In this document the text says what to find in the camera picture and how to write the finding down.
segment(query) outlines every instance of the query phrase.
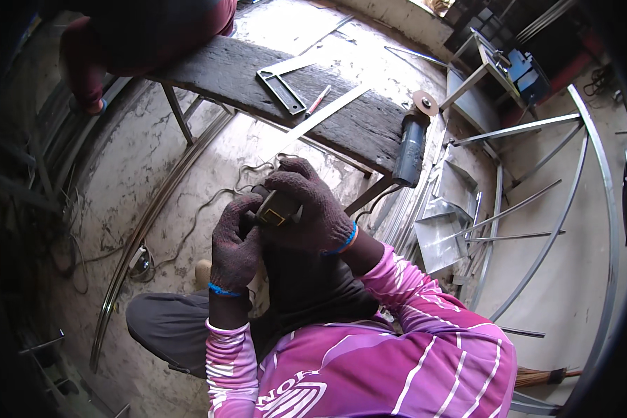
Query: beige shoe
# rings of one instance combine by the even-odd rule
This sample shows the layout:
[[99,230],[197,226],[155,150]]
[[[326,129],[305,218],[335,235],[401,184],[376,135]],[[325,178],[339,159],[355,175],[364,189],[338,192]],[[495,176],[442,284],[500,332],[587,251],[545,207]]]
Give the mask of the beige shoe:
[[209,287],[211,279],[211,262],[209,260],[200,260],[195,265],[195,292]]

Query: knee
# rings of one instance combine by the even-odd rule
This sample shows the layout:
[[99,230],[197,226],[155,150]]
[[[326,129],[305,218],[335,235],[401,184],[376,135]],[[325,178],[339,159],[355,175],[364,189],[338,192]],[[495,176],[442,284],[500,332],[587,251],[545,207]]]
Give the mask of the knee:
[[125,309],[127,330],[133,338],[148,328],[148,325],[151,323],[153,309],[148,297],[148,293],[135,296]]

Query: metal ruler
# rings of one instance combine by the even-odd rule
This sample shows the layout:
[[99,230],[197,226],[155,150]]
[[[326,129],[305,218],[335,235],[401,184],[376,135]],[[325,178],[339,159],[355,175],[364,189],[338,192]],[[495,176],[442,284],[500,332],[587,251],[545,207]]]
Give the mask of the metal ruler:
[[328,117],[337,112],[339,109],[341,109],[345,105],[348,105],[353,100],[366,93],[369,88],[370,87],[367,84],[360,84],[358,87],[352,89],[351,91],[344,94],[329,105],[325,106],[321,110],[318,110],[318,112],[312,114],[309,119],[305,119],[303,122],[301,122],[301,124],[291,129],[290,132],[288,132],[281,138],[275,138],[275,140],[269,142],[258,156],[262,161],[265,162],[271,160],[279,151],[291,145],[298,138],[309,132],[309,130],[313,129],[320,122],[325,121]]

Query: handheld tool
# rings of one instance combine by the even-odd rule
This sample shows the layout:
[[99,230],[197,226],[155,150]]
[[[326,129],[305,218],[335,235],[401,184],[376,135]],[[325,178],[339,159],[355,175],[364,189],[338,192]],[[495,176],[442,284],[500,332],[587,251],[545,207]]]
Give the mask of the handheld tool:
[[265,67],[257,72],[257,76],[285,106],[288,113],[298,114],[304,111],[306,106],[302,99],[281,78],[281,75],[316,62],[318,62],[316,54],[302,55]]
[[269,190],[263,185],[253,186],[251,192],[263,197],[263,204],[260,205],[258,212],[255,214],[258,222],[279,226],[284,222],[296,221],[294,218],[300,211],[300,202],[284,192]]
[[438,112],[439,106],[432,96],[422,90],[413,93],[413,104],[402,119],[402,143],[393,169],[393,183],[405,187],[412,187],[416,183],[420,149],[430,124],[430,116]]

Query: work glove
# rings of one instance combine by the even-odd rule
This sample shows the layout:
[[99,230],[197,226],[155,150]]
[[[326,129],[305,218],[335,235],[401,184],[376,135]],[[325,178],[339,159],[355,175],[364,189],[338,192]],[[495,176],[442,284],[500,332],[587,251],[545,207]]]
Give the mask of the work glove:
[[281,160],[278,171],[265,180],[265,187],[281,191],[302,205],[298,223],[263,227],[269,241],[282,247],[334,254],[342,251],[355,234],[355,223],[304,158]]
[[240,296],[255,276],[261,246],[254,213],[262,202],[262,196],[249,193],[228,203],[223,210],[211,235],[209,289],[216,294]]

